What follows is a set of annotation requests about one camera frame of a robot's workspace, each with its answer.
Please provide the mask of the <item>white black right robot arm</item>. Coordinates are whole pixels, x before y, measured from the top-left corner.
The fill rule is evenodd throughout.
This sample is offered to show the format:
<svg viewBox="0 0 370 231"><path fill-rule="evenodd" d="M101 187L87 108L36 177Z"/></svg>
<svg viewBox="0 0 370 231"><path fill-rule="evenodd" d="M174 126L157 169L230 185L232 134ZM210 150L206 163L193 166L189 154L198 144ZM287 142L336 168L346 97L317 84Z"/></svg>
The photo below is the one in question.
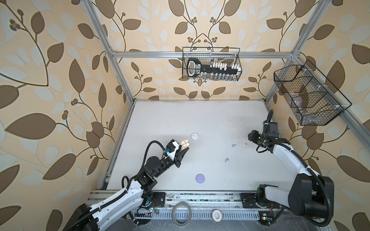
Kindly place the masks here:
<svg viewBox="0 0 370 231"><path fill-rule="evenodd" d="M334 182L315 171L287 139L279 136L278 124L272 121L273 113L269 111L263 131L251 131L248 139L277 157L292 175L293 184L290 189L261 184L256 190L255 202L260 207L277 203L281 212L288 210L315 226L328 226L334 215Z"/></svg>

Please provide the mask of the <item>white earbud charging case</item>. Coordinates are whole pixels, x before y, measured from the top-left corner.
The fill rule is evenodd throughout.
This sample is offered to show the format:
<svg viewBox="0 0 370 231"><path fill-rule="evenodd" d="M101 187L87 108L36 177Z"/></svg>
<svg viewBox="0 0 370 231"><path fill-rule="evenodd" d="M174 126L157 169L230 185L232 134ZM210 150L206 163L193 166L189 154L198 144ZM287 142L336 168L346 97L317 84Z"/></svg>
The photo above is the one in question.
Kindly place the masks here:
<svg viewBox="0 0 370 231"><path fill-rule="evenodd" d="M191 134L191 138L192 138L193 140L198 139L198 134L197 134L197 133L192 133L192 134Z"/></svg>

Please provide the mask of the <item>black socket set rail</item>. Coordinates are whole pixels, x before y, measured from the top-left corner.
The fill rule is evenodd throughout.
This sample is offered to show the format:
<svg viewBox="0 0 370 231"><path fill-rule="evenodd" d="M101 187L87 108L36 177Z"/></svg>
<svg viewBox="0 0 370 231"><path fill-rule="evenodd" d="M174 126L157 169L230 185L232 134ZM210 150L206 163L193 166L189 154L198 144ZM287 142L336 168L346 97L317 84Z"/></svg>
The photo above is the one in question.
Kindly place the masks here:
<svg viewBox="0 0 370 231"><path fill-rule="evenodd" d="M228 65L226 63L218 63L214 61L210 61L209 65L202 64L201 61L197 58L190 58L186 64L186 71L189 77L206 77L209 74L216 75L216 74L223 74L237 76L242 73L242 68L238 64Z"/></svg>

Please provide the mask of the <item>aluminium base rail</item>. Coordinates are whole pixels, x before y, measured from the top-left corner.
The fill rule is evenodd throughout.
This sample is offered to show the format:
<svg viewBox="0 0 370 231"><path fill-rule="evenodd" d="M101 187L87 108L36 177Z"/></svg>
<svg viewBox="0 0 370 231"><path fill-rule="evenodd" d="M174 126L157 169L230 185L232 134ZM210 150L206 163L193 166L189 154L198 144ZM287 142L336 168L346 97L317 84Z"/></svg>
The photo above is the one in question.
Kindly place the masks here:
<svg viewBox="0 0 370 231"><path fill-rule="evenodd" d="M169 220L172 208L186 202L192 210L192 219L210 220L212 211L222 212L223 220L252 220L271 222L280 212L277 203L260 207L255 202L255 191L154 191L152 204L131 211L137 220Z"/></svg>

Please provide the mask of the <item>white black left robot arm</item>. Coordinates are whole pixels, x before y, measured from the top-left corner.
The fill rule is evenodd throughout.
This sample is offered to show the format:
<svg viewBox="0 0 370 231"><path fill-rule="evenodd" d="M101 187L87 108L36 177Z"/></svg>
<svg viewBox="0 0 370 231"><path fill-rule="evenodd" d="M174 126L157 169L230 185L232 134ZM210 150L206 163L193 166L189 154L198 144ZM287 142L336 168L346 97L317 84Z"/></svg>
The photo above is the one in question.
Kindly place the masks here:
<svg viewBox="0 0 370 231"><path fill-rule="evenodd" d="M105 231L123 216L132 216L131 211L146 208L146 203L152 204L152 189L158 183L157 178L172 166L179 168L189 146L189 140L171 140L165 147L151 141L138 173L131 178L124 176L122 189L105 200L79 206L63 230Z"/></svg>

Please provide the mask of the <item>purple round disc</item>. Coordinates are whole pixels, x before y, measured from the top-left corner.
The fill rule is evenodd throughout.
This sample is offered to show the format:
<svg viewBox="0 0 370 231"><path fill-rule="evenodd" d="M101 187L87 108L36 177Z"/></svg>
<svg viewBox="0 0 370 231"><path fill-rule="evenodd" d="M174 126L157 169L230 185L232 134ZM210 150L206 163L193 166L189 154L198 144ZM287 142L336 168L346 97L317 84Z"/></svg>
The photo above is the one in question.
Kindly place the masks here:
<svg viewBox="0 0 370 231"><path fill-rule="evenodd" d="M197 174L196 175L196 182L199 184L202 184L205 182L205 176L203 174Z"/></svg>

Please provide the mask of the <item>grey tape roll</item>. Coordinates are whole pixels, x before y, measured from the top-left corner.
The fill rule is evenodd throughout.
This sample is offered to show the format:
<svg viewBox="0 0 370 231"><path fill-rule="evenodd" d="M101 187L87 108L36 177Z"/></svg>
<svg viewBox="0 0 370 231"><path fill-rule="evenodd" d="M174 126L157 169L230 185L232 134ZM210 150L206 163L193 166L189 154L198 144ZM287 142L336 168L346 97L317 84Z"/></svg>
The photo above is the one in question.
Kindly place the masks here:
<svg viewBox="0 0 370 231"><path fill-rule="evenodd" d="M176 226L187 226L192 220L192 210L188 203L179 202L171 211L171 219Z"/></svg>

